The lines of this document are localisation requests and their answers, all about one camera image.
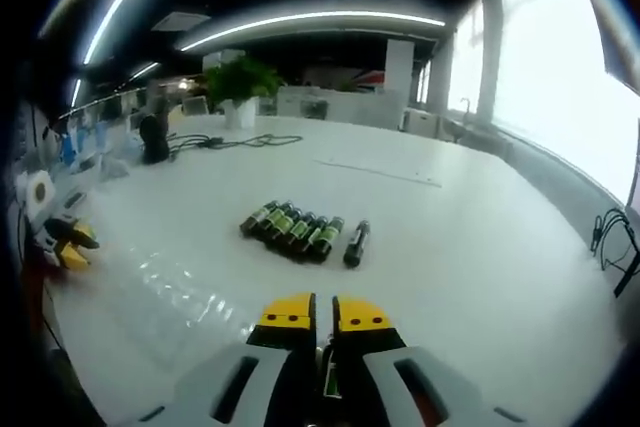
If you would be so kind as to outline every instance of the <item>bottle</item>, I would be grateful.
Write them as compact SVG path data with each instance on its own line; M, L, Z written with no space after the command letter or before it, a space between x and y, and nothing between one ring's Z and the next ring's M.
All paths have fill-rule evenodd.
M371 226L369 225L369 222L363 220L358 224L353 237L351 237L351 240L349 241L344 257L342 258L344 263L347 264L347 267L353 269L360 265L362 253L364 252L364 247L369 239L370 233Z
M315 239L312 251L314 257L319 261L324 261L327 258L329 252L331 252L333 241L338 237L338 234L340 234L342 227L344 227L344 219L334 217L331 219L331 222L329 222L329 225L327 225L322 233Z
M329 223L329 219L326 217L318 217L318 219L311 224L311 227L309 227L309 230L305 232L302 238L293 242L290 253L300 258L310 253L313 242L322 233L327 223Z
M289 250L289 248L296 240L304 238L305 234L311 228L311 225L315 220L316 216L313 212L307 212L306 214L304 214L304 217L298 220L298 222L296 222L296 224L291 227L291 230L289 230L286 235L283 235L281 237L279 242L280 248L283 251Z
M242 225L240 225L240 232L245 237L249 237L253 233L253 229L271 213L278 206L278 202L272 200L268 204L265 204L260 209L256 210Z
M264 239L271 227L273 227L278 219L290 209L293 209L293 204L291 202L285 202L280 207L271 211L271 213L261 220L257 227L254 228L254 235L259 239Z
M300 217L302 217L302 211L300 209L289 210L285 215L280 217L273 224L269 232L267 232L267 242L275 245L277 240L291 230L291 227L293 227Z

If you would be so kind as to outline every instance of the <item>white tabletop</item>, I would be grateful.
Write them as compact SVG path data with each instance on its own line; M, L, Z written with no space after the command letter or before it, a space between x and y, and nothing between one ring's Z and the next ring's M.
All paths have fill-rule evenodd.
M420 345L476 383L489 405L538 425L568 424L622 348L614 299L560 212L502 160L458 145L369 127L258 118L230 133L189 117L179 133L261 133L302 142L185 151L89 192L82 215L103 244L89 273L52 288L63 342L108 423L169 402L176 381L244 339L274 298L318 294L383 308ZM270 200L346 219L321 266L300 266L239 236ZM362 219L361 267L341 256Z

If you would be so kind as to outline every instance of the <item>paper towel roll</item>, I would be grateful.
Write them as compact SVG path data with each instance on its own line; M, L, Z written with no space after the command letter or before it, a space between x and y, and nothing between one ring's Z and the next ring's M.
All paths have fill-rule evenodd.
M49 206L56 195L56 188L49 174L40 170L27 179L26 211L29 221L34 222L38 215Z

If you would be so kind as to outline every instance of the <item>green plant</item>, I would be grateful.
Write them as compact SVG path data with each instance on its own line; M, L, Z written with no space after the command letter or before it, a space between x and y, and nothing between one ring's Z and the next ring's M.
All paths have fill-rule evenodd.
M275 69L246 55L205 71L211 107L231 100L237 108L252 97L274 97L282 80Z

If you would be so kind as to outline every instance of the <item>white planter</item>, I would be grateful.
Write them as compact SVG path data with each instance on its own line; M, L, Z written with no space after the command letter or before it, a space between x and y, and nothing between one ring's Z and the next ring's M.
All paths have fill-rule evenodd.
M246 102L234 107L231 101L224 103L224 125L229 130L252 129L256 123L258 97L251 97Z

